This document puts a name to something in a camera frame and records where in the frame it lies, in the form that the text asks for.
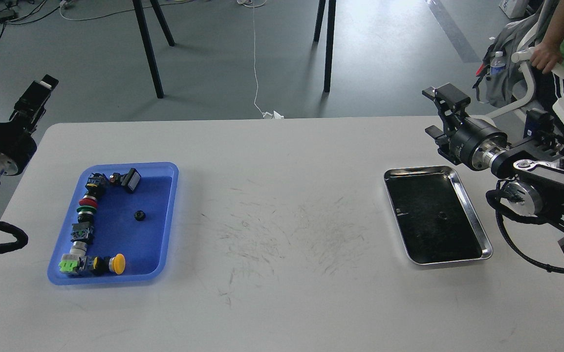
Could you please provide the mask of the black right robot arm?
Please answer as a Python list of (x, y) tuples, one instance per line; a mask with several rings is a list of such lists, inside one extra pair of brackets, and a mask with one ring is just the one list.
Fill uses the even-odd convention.
[(554, 152), (549, 138), (508, 142), (505, 132), (467, 114), (470, 97), (451, 83), (428, 87), (421, 93), (434, 103), (443, 123), (441, 129), (425, 129), (438, 146), (438, 153), (454, 165), (490, 170), (498, 178), (486, 198), (495, 210), (499, 231), (508, 246), (530, 264), (564, 274), (563, 267), (541, 263), (521, 252), (504, 225), (504, 219), (534, 225), (548, 223), (564, 233), (564, 157)]

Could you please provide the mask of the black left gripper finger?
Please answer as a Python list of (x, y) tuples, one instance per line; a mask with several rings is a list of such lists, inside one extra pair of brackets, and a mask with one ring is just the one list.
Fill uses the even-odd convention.
[(35, 80), (14, 104), (9, 121), (23, 129), (35, 129), (38, 121), (45, 114), (45, 104), (59, 80), (46, 74), (41, 80)]

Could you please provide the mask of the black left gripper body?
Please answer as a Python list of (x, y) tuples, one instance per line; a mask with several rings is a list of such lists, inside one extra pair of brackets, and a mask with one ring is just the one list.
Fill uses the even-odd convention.
[(0, 176), (21, 174), (36, 153), (36, 125), (21, 120), (0, 122)]

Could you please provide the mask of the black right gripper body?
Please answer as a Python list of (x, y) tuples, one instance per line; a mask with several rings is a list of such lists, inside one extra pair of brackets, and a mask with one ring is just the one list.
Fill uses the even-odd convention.
[(508, 150), (507, 134), (478, 118), (448, 118), (446, 158), (471, 170), (485, 170)]

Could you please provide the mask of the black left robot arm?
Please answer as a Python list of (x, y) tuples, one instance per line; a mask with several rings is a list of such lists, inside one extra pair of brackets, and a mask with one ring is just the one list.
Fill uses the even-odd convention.
[[(49, 74), (32, 82), (14, 105), (9, 121), (0, 122), (0, 177), (21, 174), (36, 153), (38, 145), (32, 134), (58, 84), (59, 80)], [(29, 241), (22, 229), (1, 220), (0, 231), (15, 238), (14, 242), (0, 243), (0, 254), (22, 249)]]

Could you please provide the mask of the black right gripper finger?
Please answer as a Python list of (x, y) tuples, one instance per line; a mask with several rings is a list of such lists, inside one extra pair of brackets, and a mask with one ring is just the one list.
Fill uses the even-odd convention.
[(437, 145), (438, 154), (443, 156), (445, 159), (454, 158), (450, 150), (451, 138), (449, 138), (446, 133), (434, 125), (425, 128), (425, 133), (434, 139), (434, 142)]
[(461, 125), (468, 117), (465, 110), (470, 105), (471, 98), (452, 83), (438, 88), (427, 87), (421, 94), (434, 103), (444, 125)]

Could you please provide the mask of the person's hand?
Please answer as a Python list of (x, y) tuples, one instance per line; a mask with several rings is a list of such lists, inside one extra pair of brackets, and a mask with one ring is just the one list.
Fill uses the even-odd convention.
[(556, 64), (563, 62), (561, 45), (558, 42), (543, 41), (534, 47), (534, 52), (530, 58), (532, 67), (535, 67), (543, 74), (549, 74)]

